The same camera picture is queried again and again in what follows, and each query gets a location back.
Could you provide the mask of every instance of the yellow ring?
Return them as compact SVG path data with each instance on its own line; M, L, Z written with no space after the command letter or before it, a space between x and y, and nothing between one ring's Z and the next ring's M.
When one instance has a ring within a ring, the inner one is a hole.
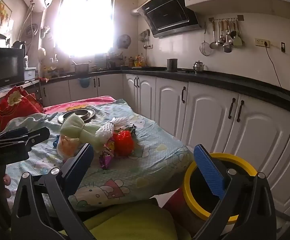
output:
M241 168L243 168L250 176L256 176L257 171L254 169L252 165L250 165L247 161L244 159L237 157L232 154L227 154L227 153L211 153L211 157L217 158L221 161L228 161L232 162ZM197 168L197 165L194 162L190 164L190 166L187 168L187 171L185 173L184 181L183 181L183 195L185 198L185 201L188 205L188 207L192 210L192 212L197 215L199 218L203 220L207 220L208 217L211 215L210 212L207 212L205 209L203 209L194 199L192 192L190 191L189 187L189 181L190 181L190 176L194 172L194 170ZM238 215L232 216L229 218L227 224L234 224L238 218Z

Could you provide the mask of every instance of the teapot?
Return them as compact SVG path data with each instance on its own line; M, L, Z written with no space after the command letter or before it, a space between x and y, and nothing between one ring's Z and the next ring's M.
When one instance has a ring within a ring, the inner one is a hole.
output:
M202 72L204 70L204 64L200 61L196 61L193 65L193 69L195 70L195 73Z

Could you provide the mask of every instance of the metal screw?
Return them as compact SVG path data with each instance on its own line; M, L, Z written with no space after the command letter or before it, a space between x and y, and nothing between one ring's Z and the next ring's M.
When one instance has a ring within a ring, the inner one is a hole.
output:
M262 173L262 172L260 172L260 173L258 174L258 177L259 177L259 178L261 178L261 179L264 179L264 178L266 178L265 174L264 174L264 173Z
M60 169L59 168L54 168L54 169L52 169L51 174L56 175L59 172L60 172Z
M230 175L236 175L236 171L234 169L228 169L227 171Z
M28 173L28 172L24 172L23 175L22 175L22 177L23 177L24 179L26 179L28 176L29 176L29 173Z

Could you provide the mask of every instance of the pink blanket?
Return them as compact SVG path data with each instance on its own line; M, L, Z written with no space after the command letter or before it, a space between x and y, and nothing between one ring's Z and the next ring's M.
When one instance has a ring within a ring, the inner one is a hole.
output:
M60 105L55 106L49 106L44 108L45 114L52 114L55 112L66 112L70 111L76 108L82 108L87 107L88 105L103 105L103 104L109 104L114 102L115 99L110 96L103 96L103 97L97 97L97 98L88 98L78 101L73 101L69 103L64 103Z

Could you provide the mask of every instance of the wall picture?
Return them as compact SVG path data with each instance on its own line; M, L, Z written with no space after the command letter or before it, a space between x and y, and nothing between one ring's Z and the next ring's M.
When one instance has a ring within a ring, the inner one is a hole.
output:
M8 25L9 20L11 19L12 10L3 2L3 0L0 0L0 14L2 19L1 25Z

